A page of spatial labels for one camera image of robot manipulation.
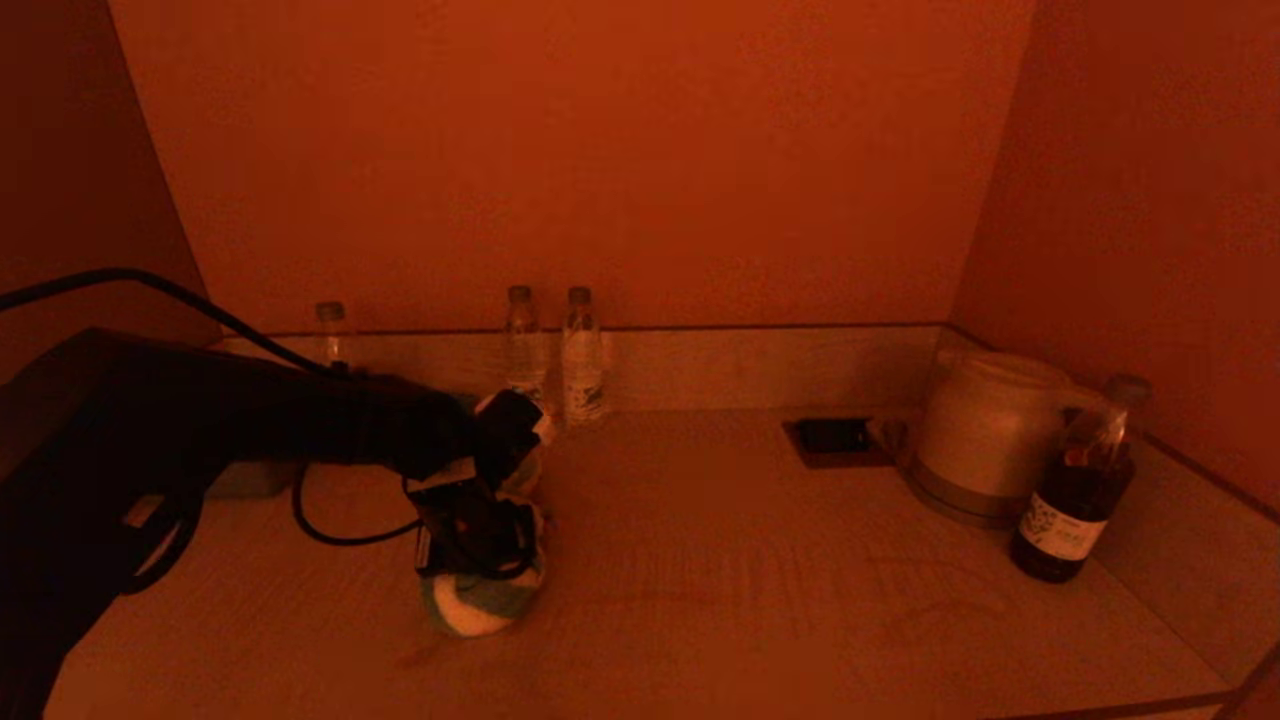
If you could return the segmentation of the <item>green white striped towel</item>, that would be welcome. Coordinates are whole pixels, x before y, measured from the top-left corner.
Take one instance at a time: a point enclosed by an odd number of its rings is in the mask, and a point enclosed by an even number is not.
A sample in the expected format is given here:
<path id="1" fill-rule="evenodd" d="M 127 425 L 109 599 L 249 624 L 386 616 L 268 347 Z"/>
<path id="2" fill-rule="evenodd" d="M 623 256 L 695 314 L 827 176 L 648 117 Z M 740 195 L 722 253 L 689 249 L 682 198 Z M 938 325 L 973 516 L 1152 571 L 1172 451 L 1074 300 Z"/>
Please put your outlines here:
<path id="1" fill-rule="evenodd" d="M 420 594 L 428 620 L 438 632 L 457 637 L 492 635 L 522 618 L 532 606 L 545 577 L 547 521 L 534 495 L 543 474 L 539 456 L 525 460 L 503 480 L 498 497 L 532 512 L 536 553 L 515 579 L 493 580 L 468 574 L 420 577 Z"/>

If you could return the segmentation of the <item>clear water bottle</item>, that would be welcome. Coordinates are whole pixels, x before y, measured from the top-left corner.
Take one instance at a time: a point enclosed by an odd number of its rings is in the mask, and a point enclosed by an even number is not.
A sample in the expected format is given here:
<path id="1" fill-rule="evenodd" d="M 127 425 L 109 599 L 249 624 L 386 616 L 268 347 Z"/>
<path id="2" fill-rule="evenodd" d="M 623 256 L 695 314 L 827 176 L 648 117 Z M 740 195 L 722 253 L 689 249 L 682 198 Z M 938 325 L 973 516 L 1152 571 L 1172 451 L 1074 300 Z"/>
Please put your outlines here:
<path id="1" fill-rule="evenodd" d="M 602 327 L 586 286 L 568 290 L 568 311 L 561 341 L 564 416 L 571 427 L 585 427 L 605 414 L 605 363 Z"/>
<path id="2" fill-rule="evenodd" d="M 548 345 L 541 332 L 532 290 L 513 284 L 507 291 L 508 309 L 504 327 L 506 384 L 534 401 L 550 415 L 547 393 Z"/>

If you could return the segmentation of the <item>grey tissue box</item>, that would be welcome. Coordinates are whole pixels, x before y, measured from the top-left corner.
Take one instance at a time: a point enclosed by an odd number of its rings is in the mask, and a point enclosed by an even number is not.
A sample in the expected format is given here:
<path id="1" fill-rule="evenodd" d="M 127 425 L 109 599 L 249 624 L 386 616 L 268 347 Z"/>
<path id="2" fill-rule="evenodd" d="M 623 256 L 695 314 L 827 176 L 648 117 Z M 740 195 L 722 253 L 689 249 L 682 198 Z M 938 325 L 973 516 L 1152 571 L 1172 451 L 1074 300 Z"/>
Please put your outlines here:
<path id="1" fill-rule="evenodd" d="M 232 462 L 210 486 L 209 498 L 266 498 L 291 488 L 307 465 L 296 461 Z"/>

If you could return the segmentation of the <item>brown drink bottle patterned label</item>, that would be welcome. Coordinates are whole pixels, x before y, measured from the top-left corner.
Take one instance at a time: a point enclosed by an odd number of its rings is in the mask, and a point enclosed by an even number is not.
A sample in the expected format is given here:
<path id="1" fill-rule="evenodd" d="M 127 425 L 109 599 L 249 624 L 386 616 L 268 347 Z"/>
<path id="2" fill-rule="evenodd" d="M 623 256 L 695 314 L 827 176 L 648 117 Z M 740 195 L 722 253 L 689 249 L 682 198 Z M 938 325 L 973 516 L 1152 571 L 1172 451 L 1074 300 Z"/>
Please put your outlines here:
<path id="1" fill-rule="evenodd" d="M 320 325 L 321 360 L 335 372 L 347 373 L 352 368 L 349 359 L 349 328 L 346 306 L 340 301 L 321 301 L 314 306 Z"/>

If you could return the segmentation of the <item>black pop-up power socket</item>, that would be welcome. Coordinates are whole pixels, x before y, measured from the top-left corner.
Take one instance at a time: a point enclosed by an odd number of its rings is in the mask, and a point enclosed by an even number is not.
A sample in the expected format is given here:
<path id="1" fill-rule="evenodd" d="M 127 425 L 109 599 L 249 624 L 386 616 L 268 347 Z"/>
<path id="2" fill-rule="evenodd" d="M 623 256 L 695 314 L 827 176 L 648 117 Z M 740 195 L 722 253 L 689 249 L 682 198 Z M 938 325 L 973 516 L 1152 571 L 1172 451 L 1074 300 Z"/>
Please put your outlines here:
<path id="1" fill-rule="evenodd" d="M 891 468 L 893 456 L 870 430 L 868 416 L 810 416 L 782 428 L 808 469 Z"/>

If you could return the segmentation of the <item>grey kettle base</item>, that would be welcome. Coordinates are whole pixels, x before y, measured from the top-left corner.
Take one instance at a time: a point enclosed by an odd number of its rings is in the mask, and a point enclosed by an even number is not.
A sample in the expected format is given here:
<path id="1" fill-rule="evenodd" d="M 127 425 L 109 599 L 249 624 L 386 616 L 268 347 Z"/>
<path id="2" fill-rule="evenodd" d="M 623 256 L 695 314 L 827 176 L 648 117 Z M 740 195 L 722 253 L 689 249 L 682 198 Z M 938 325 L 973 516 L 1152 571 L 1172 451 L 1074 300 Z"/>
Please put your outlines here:
<path id="1" fill-rule="evenodd" d="M 909 465 L 905 480 L 927 506 L 955 521 L 986 529 L 1009 529 L 1021 518 L 1029 500 L 983 495 L 937 477 L 924 466 Z"/>

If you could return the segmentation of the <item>white electric kettle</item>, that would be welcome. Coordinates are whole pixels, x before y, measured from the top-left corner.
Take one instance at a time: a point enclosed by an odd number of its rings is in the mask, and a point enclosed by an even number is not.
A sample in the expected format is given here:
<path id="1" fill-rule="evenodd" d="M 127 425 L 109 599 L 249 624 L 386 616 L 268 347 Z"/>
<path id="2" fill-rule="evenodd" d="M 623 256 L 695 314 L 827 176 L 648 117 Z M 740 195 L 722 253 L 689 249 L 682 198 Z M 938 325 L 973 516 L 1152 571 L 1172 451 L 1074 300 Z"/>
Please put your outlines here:
<path id="1" fill-rule="evenodd" d="M 983 495 L 1030 496 L 1065 432 L 1064 413 L 1102 395 L 1012 354 L 945 348 L 938 380 L 910 432 L 908 465 Z"/>

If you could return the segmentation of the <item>brown drink bottle white label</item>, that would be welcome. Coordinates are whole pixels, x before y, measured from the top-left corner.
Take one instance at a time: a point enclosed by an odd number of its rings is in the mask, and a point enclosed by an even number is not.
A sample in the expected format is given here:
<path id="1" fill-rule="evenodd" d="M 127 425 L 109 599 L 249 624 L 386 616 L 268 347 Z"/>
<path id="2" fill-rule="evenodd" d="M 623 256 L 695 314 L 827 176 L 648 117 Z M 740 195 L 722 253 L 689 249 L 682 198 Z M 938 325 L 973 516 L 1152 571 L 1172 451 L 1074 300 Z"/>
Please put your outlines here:
<path id="1" fill-rule="evenodd" d="M 1120 373 L 1103 384 L 1101 404 L 1064 413 L 1059 450 L 1010 542 L 1028 577 L 1062 584 L 1084 568 L 1137 475 L 1135 418 L 1153 395 L 1144 377 Z"/>

